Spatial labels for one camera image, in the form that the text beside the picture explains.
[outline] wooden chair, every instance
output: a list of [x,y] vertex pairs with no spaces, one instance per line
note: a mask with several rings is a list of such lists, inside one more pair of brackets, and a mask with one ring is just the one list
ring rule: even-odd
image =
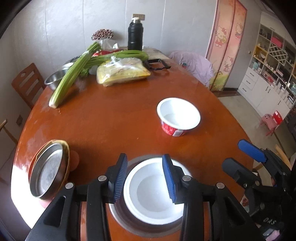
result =
[[9,130],[6,129],[5,125],[7,123],[7,120],[3,121],[2,124],[0,125],[0,131],[3,129],[6,134],[11,138],[11,140],[17,145],[18,140],[9,132]]
[[[7,123],[7,120],[2,122],[2,124],[0,125],[0,131],[3,129],[6,132],[6,134],[11,138],[11,140],[17,145],[18,143],[17,139],[6,129],[5,127],[6,123]],[[9,186],[9,184],[1,177],[0,177],[0,182]]]
[[[275,144],[274,148],[277,151],[276,154],[278,154],[278,156],[280,156],[281,160],[290,168],[290,170],[292,170],[291,163],[290,163],[289,159],[287,158],[286,154],[283,152],[283,150],[277,144]],[[263,164],[260,163],[259,165],[257,165],[256,167],[254,167],[254,169],[256,171],[258,171],[262,167],[263,167]]]
[[[27,81],[25,81],[32,72],[34,74]],[[34,85],[31,91],[27,93],[36,80],[38,80],[38,82]],[[37,92],[41,88],[45,89],[44,80],[34,63],[30,64],[27,68],[21,71],[12,81],[11,85],[31,109],[34,107],[32,100]]]

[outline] white cabinet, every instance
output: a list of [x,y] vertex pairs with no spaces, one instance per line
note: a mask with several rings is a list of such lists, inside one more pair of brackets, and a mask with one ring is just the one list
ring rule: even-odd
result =
[[269,86],[267,89],[267,94],[258,105],[260,116],[262,117],[265,114],[272,115],[274,112],[274,107],[278,104],[280,98],[281,97],[278,95],[278,93],[271,86]]
[[252,90],[255,85],[255,82],[251,80],[247,75],[245,75],[244,78],[242,79],[242,83],[248,86],[250,90]]
[[252,70],[250,67],[248,67],[248,69],[247,69],[246,76],[248,76],[255,83],[257,82],[257,79],[259,77],[259,75],[254,70]]
[[257,107],[263,100],[268,92],[269,87],[270,85],[262,77],[258,78],[256,84],[248,96],[255,107]]
[[287,106],[285,101],[280,98],[277,105],[272,110],[272,113],[274,113],[276,110],[281,114],[282,118],[284,118],[289,113],[290,108]]
[[241,93],[242,96],[245,96],[248,99],[250,99],[251,90],[243,82],[241,82],[238,91],[239,93]]
[[260,23],[271,30],[275,31],[277,34],[280,36],[285,36],[286,35],[286,28],[285,26],[281,23],[280,20],[275,19],[274,17],[270,16],[267,13],[262,13],[261,14],[261,20]]
[[289,34],[289,32],[286,30],[286,34],[285,34],[285,41],[289,42],[292,46],[296,47],[291,35]]

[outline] hello kitty print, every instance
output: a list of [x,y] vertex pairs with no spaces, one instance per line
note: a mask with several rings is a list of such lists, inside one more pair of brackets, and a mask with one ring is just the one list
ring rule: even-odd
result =
[[226,43],[226,34],[227,31],[225,28],[222,28],[221,26],[218,26],[218,29],[216,31],[217,40],[215,42],[216,47],[221,48],[223,44]]
[[231,57],[227,57],[227,59],[225,60],[225,62],[224,62],[224,69],[223,69],[223,71],[224,72],[229,72],[230,71],[230,67],[233,65],[233,60],[234,60],[234,58],[231,58]]
[[235,27],[235,38],[237,40],[240,40],[241,39],[242,30],[243,30],[243,26],[240,23],[237,23],[237,25]]

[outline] yellow package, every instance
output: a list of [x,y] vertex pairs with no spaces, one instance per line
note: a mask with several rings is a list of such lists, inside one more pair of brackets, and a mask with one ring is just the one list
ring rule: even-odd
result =
[[96,79],[103,86],[140,80],[150,76],[151,73],[143,66],[138,58],[115,58],[101,64],[96,71]]

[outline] wooden table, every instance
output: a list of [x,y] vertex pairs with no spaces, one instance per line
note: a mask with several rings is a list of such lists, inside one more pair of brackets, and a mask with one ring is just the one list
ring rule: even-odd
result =
[[[248,139],[223,104],[181,66],[168,60],[170,70],[153,72],[147,80],[103,87],[94,76],[78,81],[58,109],[48,107],[52,92],[46,88],[35,104],[16,150],[12,169],[12,200],[32,228],[44,208],[30,194],[28,168],[35,153],[51,139],[63,139],[78,152],[80,163],[69,181],[86,184],[114,165],[121,152],[128,159],[147,154],[165,154],[185,165],[193,177],[205,184],[223,182],[241,199],[244,190],[221,168],[233,157],[251,169],[253,160],[237,143]],[[164,98],[178,97],[193,103],[201,122],[181,137],[162,131],[156,113]],[[107,207],[112,240],[148,240],[127,232]],[[179,232],[156,240],[179,240]],[[82,214],[82,240],[85,240],[85,212]]]

